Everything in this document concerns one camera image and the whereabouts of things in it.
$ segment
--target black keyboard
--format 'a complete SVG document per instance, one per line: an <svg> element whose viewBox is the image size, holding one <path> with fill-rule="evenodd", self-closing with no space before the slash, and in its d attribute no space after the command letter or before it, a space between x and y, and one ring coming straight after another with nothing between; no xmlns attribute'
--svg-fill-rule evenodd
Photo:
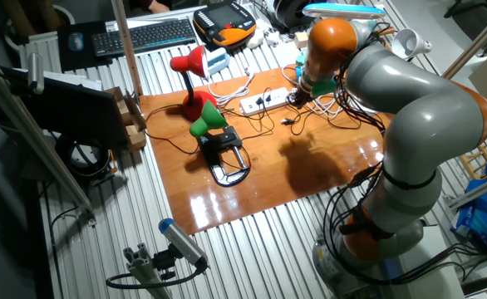
<svg viewBox="0 0 487 299"><path fill-rule="evenodd" d="M195 42L195 34L188 20L176 20L132 28L130 39L135 52L140 52ZM97 57L124 53L118 31L95 34L92 43Z"/></svg>

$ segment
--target lamp base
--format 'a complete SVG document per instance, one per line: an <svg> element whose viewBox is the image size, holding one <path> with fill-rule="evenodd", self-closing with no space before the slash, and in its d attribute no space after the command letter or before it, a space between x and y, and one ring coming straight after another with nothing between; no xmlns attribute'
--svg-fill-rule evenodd
<svg viewBox="0 0 487 299"><path fill-rule="evenodd" d="M189 97L186 96L183 101L183 112L186 117L196 121L201 117L201 112L203 112L204 103L209 100L214 107L218 108L218 103L212 95L204 91L194 91L193 105L189 105Z"/></svg>

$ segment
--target computer monitor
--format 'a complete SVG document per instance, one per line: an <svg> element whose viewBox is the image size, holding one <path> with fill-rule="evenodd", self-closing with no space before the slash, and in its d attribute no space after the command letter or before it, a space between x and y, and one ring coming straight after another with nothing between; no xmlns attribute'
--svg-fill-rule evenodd
<svg viewBox="0 0 487 299"><path fill-rule="evenodd" d="M6 67L2 71L27 84L26 72ZM82 145L129 149L129 137L112 94L45 78L42 94L21 99L42 129L70 135Z"/></svg>

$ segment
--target glossy wooden tabletop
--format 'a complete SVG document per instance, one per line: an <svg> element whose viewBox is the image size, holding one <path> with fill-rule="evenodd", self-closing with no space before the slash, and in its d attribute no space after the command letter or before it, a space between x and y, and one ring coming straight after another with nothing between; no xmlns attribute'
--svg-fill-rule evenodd
<svg viewBox="0 0 487 299"><path fill-rule="evenodd" d="M223 81L212 84L211 89L221 95L232 93L246 80L247 77L240 77ZM249 85L248 96L262 94L267 87L277 89L283 86L288 90L293 88L280 69L260 72ZM196 90L208 92L207 86ZM142 96L140 108L146 117L162 106L182 103L186 95L186 91L178 91ZM239 111L238 107L239 99L227 105L235 111ZM281 107L269 114L275 124L273 134L243 141L248 156L243 151L242 156L246 164L250 160L251 172L243 182L231 188L215 183L200 152L183 154L167 141L151 139L174 220L187 233L196 233L344 184L356 172L382 159L382 139L372 126L340 130L332 128L324 117L310 115L303 132L295 136L289 126L280 124L283 118L293 119L295 112ZM225 117L242 139L260 133L257 130L265 132L268 130L265 127L272 125L267 117L262 119L262 127L257 120L230 114ZM389 124L386 115L381 118ZM345 113L340 113L332 122L356 126ZM148 121L147 130L150 135L168 138L183 150L193 151L197 141L189 133L190 124L191 121L186 120L177 107L154 114ZM293 130L298 132L302 127L301 120ZM229 166L238 165L232 151L224 153L222 158L227 163L224 166L226 172L237 170Z"/></svg>

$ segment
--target power strip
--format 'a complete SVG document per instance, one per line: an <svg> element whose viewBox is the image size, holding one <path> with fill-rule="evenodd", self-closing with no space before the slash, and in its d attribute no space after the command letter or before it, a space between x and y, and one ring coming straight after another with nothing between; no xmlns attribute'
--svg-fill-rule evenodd
<svg viewBox="0 0 487 299"><path fill-rule="evenodd" d="M245 116L263 112L264 105L259 99L263 100L263 103L265 103L266 110L275 109L287 104L286 98L288 97L288 90L286 87L276 89L271 91L271 93L266 92L266 98L268 98L268 95L271 95L271 100L262 99L262 94L242 99L240 101L240 112Z"/></svg>

